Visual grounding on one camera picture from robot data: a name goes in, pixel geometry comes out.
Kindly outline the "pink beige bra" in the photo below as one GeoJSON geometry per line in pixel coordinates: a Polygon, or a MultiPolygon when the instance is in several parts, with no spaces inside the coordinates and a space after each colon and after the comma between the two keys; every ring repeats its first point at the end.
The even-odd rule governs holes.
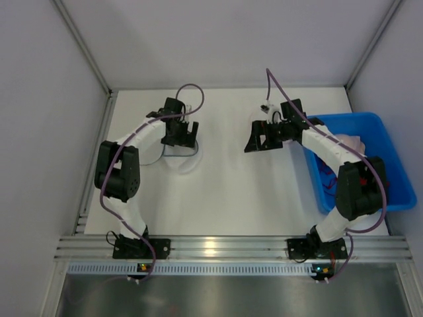
{"type": "Polygon", "coordinates": [[[335,137],[349,148],[357,151],[361,155],[365,155],[365,144],[358,135],[336,134],[335,137]]]}

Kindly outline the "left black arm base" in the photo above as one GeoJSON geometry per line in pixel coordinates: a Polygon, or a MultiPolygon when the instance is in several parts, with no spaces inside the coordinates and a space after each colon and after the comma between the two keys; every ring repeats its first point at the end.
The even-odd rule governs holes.
{"type": "MultiPolygon", "coordinates": [[[[171,240],[168,238],[149,238],[148,234],[143,237],[155,251],[157,260],[165,260],[171,251],[171,240]]],[[[153,253],[140,239],[127,238],[122,234],[116,234],[114,231],[106,233],[106,242],[113,247],[112,257],[117,260],[152,260],[153,253]]]]}

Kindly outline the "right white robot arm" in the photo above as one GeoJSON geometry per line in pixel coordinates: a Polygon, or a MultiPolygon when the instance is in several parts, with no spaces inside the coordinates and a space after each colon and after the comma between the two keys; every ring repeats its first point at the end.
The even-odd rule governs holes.
{"type": "Polygon", "coordinates": [[[338,240],[349,226],[387,207],[386,173],[383,160],[367,157],[334,135],[319,118],[308,118],[301,101],[260,106],[265,119],[251,123],[245,153],[281,149],[295,141],[329,167],[336,177],[334,207],[310,235],[320,243],[338,240]]]}

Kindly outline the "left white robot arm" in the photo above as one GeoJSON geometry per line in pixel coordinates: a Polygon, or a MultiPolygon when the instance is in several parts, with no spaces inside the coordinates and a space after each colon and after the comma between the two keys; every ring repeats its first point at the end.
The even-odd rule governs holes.
{"type": "Polygon", "coordinates": [[[115,141],[103,141],[98,149],[94,185],[100,190],[101,207],[118,221],[124,238],[147,240],[147,224],[138,207],[143,152],[156,142],[177,149],[199,149],[199,123],[188,121],[204,105],[191,108],[179,98],[168,97],[135,128],[115,141]]]}

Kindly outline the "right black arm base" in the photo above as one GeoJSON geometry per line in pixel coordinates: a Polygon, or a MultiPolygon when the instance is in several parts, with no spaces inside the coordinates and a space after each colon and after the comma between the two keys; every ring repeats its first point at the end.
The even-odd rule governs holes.
{"type": "Polygon", "coordinates": [[[332,242],[321,242],[317,236],[307,234],[306,237],[287,240],[288,258],[297,263],[307,260],[346,260],[348,257],[343,238],[332,242]]]}

